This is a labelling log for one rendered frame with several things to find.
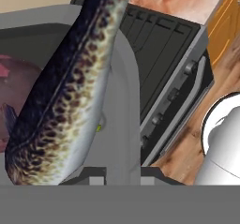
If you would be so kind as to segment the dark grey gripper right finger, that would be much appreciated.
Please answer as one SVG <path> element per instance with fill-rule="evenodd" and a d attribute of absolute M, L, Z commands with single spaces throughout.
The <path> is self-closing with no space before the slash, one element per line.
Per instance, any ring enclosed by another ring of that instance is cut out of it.
<path fill-rule="evenodd" d="M 141 167 L 141 185 L 142 186 L 161 186 L 173 185 L 182 186 L 180 183 L 170 177 L 164 175 L 158 167 Z"/>

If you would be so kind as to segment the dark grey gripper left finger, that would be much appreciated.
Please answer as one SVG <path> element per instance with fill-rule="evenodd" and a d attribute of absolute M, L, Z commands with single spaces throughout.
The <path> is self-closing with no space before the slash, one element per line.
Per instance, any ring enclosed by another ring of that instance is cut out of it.
<path fill-rule="evenodd" d="M 106 169 L 104 167 L 84 167 L 80 175 L 62 183 L 63 186 L 87 185 L 104 186 L 106 184 Z"/>

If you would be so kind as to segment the spotted dark fish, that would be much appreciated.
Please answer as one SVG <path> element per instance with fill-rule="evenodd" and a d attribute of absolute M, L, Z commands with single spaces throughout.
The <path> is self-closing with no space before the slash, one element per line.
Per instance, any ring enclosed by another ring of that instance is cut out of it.
<path fill-rule="evenodd" d="M 15 186 L 57 186 L 84 163 L 104 102 L 129 0 L 84 0 L 22 109 L 2 106 L 5 170 Z"/>

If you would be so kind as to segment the black oven door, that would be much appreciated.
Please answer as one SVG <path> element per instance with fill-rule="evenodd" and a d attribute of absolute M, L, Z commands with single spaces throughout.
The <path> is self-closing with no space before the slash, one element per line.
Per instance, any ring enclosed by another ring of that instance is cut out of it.
<path fill-rule="evenodd" d="M 197 63 L 194 63 L 182 84 L 174 87 L 168 94 L 167 109 L 154 117 L 154 128 L 145 135 L 141 150 L 141 165 L 149 166 L 164 156 L 173 146 L 189 117 L 214 83 L 213 71 L 207 51 L 204 51 Z"/>

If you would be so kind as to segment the white round object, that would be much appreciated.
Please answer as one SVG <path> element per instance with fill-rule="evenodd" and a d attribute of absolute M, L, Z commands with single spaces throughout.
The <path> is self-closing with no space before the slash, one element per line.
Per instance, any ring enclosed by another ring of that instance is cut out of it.
<path fill-rule="evenodd" d="M 240 92 L 218 99 L 202 120 L 203 162 L 195 186 L 240 186 Z"/>

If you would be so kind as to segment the black and grey stove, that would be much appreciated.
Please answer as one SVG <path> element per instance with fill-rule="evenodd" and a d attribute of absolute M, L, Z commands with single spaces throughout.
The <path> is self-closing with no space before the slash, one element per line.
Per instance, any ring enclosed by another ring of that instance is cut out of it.
<path fill-rule="evenodd" d="M 137 133 L 150 135 L 153 117 L 168 107 L 171 90 L 186 79 L 190 61 L 198 62 L 206 50 L 204 26 L 136 5 L 129 5 L 120 24 L 138 66 L 139 97 L 130 109 L 140 114 Z"/>

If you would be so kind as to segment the orange wooden cupboard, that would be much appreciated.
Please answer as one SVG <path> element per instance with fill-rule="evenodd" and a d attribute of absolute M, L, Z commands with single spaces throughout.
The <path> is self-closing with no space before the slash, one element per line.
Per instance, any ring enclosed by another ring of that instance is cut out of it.
<path fill-rule="evenodd" d="M 213 18 L 208 23 L 208 54 L 211 65 L 215 67 L 223 54 L 233 43 L 235 37 L 237 0 L 221 0 Z"/>

